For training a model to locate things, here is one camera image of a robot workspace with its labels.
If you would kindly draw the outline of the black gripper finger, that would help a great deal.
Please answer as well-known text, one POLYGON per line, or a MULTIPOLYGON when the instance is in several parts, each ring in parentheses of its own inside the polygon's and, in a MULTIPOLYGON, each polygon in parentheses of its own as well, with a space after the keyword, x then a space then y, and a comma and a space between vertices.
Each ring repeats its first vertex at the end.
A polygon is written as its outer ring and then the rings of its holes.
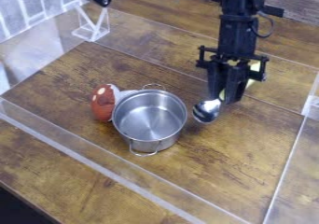
POLYGON ((226 88, 229 67, 223 63, 210 63, 208 74, 208 90, 212 99, 219 97, 221 92, 226 88))
POLYGON ((229 69, 226 90, 225 90, 225 103, 233 104, 242 99, 247 84, 250 71, 247 66, 233 66, 229 69))

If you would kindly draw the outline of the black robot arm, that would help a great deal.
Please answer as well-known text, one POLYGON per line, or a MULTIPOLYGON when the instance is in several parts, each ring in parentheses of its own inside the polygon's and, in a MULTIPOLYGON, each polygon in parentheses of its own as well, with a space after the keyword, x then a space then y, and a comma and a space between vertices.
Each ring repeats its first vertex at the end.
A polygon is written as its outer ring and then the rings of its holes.
MULTIPOLYGON (((91 0, 100 7, 107 7, 112 0, 91 0)), ((263 13, 266 0, 219 0, 222 7, 218 47, 199 47, 198 67, 207 70, 208 89, 211 100, 207 103, 221 104, 221 92, 225 90, 226 104, 238 102, 242 99, 249 79, 263 81, 266 78, 267 56, 259 56, 255 52, 257 38, 267 38, 273 34, 258 33, 259 20, 257 14, 270 20, 273 19, 263 13), (215 55, 211 61, 204 60, 206 52, 215 55), (261 61, 261 68, 254 71, 250 68, 250 61, 261 61)))

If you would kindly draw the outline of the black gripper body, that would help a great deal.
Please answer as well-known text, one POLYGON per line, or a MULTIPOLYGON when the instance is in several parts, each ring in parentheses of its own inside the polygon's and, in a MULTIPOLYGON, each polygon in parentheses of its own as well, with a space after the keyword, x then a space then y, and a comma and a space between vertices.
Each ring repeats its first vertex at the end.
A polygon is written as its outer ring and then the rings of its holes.
POLYGON ((223 63, 237 66, 241 62, 253 64, 261 62, 258 73, 251 73, 254 80, 266 79, 266 64, 269 57, 255 54, 257 39, 269 35, 258 33, 258 17, 222 15, 218 47, 200 46, 196 67, 208 69, 210 63, 223 63))

